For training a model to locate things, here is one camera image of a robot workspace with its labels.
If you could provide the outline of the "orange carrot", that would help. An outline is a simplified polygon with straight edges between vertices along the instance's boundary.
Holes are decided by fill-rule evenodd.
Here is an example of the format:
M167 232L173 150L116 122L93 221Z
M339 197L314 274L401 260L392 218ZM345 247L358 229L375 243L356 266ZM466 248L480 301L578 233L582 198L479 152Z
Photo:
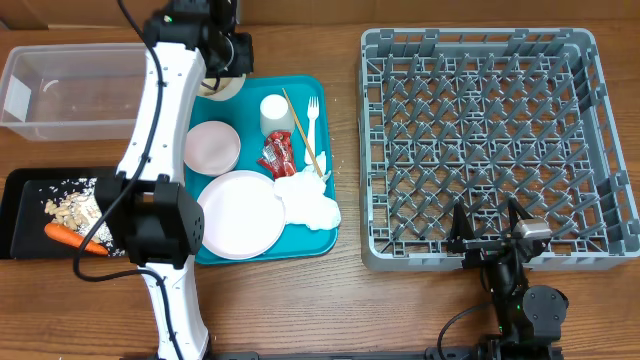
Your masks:
M79 248L84 241L84 237L77 234L73 230L67 228L64 225L57 223L49 223L44 227L45 234L59 243ZM85 248L86 251L92 254L107 256L108 250L100 244L90 240Z

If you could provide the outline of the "white bowl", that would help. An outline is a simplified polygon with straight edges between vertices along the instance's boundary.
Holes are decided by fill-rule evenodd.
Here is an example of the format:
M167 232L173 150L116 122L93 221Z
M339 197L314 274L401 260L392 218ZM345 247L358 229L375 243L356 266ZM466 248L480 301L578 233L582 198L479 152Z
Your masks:
M197 95L213 101L226 101L234 97L242 89L246 76L206 78L201 82Z

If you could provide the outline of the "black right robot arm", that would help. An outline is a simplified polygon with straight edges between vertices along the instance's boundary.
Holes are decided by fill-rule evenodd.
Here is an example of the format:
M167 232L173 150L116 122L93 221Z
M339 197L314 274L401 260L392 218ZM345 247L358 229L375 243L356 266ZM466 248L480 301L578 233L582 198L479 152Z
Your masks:
M468 308L451 318L437 339L438 356L448 357L442 340L451 325L462 317L493 306L499 332L484 335L477 345L456 352L459 359L561 359L553 344L561 338L569 300L561 291L531 286L524 264L541 255L551 240L551 229L540 217L527 212L514 198L507 202L510 228L498 240L478 242L463 205L453 207L447 249L463 256L464 269L478 268L489 302Z

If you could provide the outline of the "food scraps pile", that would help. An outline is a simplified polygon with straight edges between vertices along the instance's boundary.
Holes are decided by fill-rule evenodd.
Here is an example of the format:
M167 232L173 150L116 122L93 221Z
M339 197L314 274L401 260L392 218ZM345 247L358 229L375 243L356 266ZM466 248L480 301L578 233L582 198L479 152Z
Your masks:
M85 238L102 216L94 196L96 181L96 178L81 177L42 185L39 194L44 196L41 203L46 225L61 224Z

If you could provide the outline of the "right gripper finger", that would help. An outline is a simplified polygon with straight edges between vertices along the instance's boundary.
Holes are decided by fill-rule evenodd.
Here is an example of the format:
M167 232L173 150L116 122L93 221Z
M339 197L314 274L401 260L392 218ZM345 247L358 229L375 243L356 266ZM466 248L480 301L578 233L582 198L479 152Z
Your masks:
M449 239L453 241L475 239L474 231L460 202L453 207L453 221Z
M509 213L510 229L514 230L520 220L529 220L533 216L527 212L515 197L511 197L507 204Z

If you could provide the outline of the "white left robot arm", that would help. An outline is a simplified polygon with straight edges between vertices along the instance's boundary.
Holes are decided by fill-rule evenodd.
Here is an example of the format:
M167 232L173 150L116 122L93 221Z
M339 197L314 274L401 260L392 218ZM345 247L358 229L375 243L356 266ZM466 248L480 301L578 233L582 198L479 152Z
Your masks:
M146 47L134 130L114 174L94 196L117 248L147 286L159 335L157 359L210 359L211 336L198 304L195 256L202 207L185 187L185 145L205 79L253 70L252 39L239 33L237 4L170 1L134 29Z

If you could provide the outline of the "pink bowl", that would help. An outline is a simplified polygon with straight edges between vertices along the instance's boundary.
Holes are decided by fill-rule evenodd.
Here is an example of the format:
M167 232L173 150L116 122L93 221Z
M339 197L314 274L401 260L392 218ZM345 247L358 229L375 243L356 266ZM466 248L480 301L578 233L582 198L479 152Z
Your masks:
M196 173L216 177L236 167L240 151L241 140L233 127L206 121L187 133L184 163Z

